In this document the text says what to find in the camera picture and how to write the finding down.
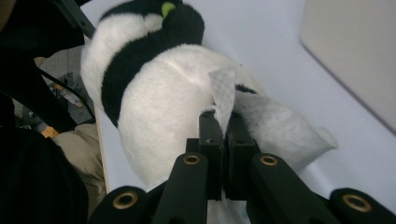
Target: stuffed penguin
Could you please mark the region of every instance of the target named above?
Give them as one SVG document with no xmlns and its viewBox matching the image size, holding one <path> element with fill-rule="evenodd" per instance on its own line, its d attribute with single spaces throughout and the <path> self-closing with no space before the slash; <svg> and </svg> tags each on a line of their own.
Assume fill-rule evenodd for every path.
<svg viewBox="0 0 396 224">
<path fill-rule="evenodd" d="M 231 110 L 239 113 L 263 151 L 285 156 L 298 169 L 335 147 L 329 134 L 270 99 L 239 63 L 201 46 L 204 29 L 201 15 L 181 1 L 134 0 L 105 13 L 83 49 L 87 92 L 118 128 L 146 190 L 169 177 L 210 108 L 223 131 Z"/>
</svg>

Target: screw hole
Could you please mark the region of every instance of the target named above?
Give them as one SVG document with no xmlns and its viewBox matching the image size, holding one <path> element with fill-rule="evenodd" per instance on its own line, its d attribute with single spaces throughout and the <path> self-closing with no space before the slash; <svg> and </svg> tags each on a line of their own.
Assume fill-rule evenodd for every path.
<svg viewBox="0 0 396 224">
<path fill-rule="evenodd" d="M 265 165 L 271 165 L 271 166 L 277 165 L 277 159 L 272 156 L 262 156 L 260 158 L 260 161 L 262 162 L 262 164 Z"/>
<path fill-rule="evenodd" d="M 113 200 L 113 206 L 117 209 L 125 209 L 134 206 L 137 202 L 137 194 L 133 191 L 123 192 Z"/>
<path fill-rule="evenodd" d="M 373 207 L 369 204 L 369 202 L 358 195 L 346 194 L 343 196 L 343 201 L 349 207 L 360 212 L 366 213 L 373 210 Z"/>
<path fill-rule="evenodd" d="M 186 156 L 183 158 L 184 163 L 188 165 L 194 165 L 198 163 L 201 159 L 197 156 Z"/>
</svg>

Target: white tissue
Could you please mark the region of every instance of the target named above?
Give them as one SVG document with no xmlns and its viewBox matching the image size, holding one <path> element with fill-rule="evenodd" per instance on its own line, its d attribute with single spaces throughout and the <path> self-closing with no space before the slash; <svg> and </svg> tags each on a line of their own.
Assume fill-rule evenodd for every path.
<svg viewBox="0 0 396 224">
<path fill-rule="evenodd" d="M 327 130 L 317 132 L 300 114 L 269 97 L 237 91 L 234 111 L 261 151 L 281 157 L 295 172 L 337 148 Z"/>
</svg>

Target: white surface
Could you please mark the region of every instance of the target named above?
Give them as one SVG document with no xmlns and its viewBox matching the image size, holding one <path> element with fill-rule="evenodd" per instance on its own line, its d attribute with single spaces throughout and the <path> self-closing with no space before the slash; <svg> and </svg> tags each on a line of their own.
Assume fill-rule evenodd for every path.
<svg viewBox="0 0 396 224">
<path fill-rule="evenodd" d="M 241 62 L 269 96 L 337 139 L 339 149 L 301 173 L 305 183 L 325 197 L 333 189 L 359 189 L 396 213 L 396 137 L 304 50 L 299 41 L 304 1 L 187 2 L 204 17 L 206 46 Z M 103 11 L 89 6 L 85 10 Z M 133 185 L 117 131 L 102 113 L 97 120 L 110 190 Z"/>
<path fill-rule="evenodd" d="M 396 133 L 396 1 L 307 0 L 302 41 Z"/>
</svg>

